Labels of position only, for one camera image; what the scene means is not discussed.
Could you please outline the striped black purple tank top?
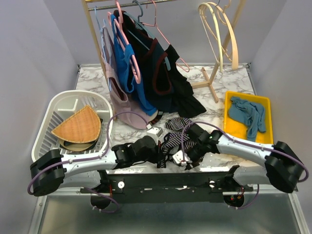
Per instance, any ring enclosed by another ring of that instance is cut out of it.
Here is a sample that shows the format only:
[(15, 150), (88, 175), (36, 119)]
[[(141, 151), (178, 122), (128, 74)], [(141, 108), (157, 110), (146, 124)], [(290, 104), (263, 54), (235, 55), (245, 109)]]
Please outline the striped black purple tank top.
[[(186, 130), (190, 127), (192, 121), (184, 117), (175, 117), (165, 123), (165, 128), (170, 130), (165, 135), (163, 143), (160, 145), (160, 154), (158, 155), (158, 168), (166, 168), (166, 162), (172, 160), (172, 156), (182, 150), (186, 155), (186, 151), (193, 147), (195, 143), (187, 136)], [(197, 167), (187, 164), (186, 169)]]

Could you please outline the cream wooden hanger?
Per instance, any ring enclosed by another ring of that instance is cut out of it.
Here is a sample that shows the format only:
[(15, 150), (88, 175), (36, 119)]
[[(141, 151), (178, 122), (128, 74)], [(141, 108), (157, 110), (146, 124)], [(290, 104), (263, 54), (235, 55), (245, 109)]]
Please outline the cream wooden hanger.
[[(207, 22), (207, 16), (206, 16), (206, 11), (209, 11), (209, 13), (212, 16), (213, 19), (213, 26), (214, 26), (214, 31), (210, 27), (210, 25)], [(207, 2), (203, 2), (199, 5), (198, 7), (198, 12), (199, 16), (206, 34), (206, 37), (208, 39), (209, 45), (212, 49), (215, 61), (217, 62), (217, 65), (219, 65), (219, 71), (222, 73), (223, 72), (223, 51), (222, 51), (222, 45), (221, 45), (221, 38), (220, 38), (220, 31), (219, 31), (219, 25), (218, 25), (218, 20), (215, 15), (215, 9), (210, 6)], [(217, 50), (218, 50), (218, 55), (219, 57), (217, 58), (216, 52), (214, 50), (214, 47), (212, 45), (212, 41), (210, 39), (210, 35), (213, 36), (213, 38), (216, 40), (217, 43)]]

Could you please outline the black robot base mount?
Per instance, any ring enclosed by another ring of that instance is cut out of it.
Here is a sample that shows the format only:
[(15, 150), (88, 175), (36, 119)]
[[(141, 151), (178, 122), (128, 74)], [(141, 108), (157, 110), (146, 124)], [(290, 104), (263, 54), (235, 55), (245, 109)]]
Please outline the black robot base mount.
[(153, 174), (107, 174), (99, 172), (100, 184), (94, 191), (111, 195), (125, 203), (222, 203), (224, 193), (237, 195), (251, 192), (252, 187), (239, 185), (233, 178), (238, 166), (227, 172), (184, 172)]

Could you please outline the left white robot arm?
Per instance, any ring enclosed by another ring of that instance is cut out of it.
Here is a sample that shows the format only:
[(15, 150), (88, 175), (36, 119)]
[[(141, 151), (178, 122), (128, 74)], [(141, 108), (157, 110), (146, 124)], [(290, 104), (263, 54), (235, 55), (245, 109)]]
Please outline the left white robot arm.
[(124, 169), (157, 159), (159, 146), (159, 141), (144, 136), (134, 143), (115, 145), (103, 153), (62, 155), (59, 149), (50, 150), (31, 164), (32, 179), (27, 192), (37, 197), (49, 195), (72, 176), (91, 171)]

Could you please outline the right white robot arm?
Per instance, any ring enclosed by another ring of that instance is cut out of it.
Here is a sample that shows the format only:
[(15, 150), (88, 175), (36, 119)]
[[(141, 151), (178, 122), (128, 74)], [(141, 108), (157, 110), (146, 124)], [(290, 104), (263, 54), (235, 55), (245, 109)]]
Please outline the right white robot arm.
[(292, 193), (303, 172), (299, 158), (281, 141), (276, 145), (250, 142), (221, 130), (208, 133), (195, 123), (187, 127), (182, 135), (195, 142), (193, 147), (180, 154), (181, 160), (186, 163), (197, 162), (207, 153), (212, 153), (233, 155), (256, 164), (229, 170), (221, 184), (230, 191), (251, 184), (267, 184), (281, 192)]

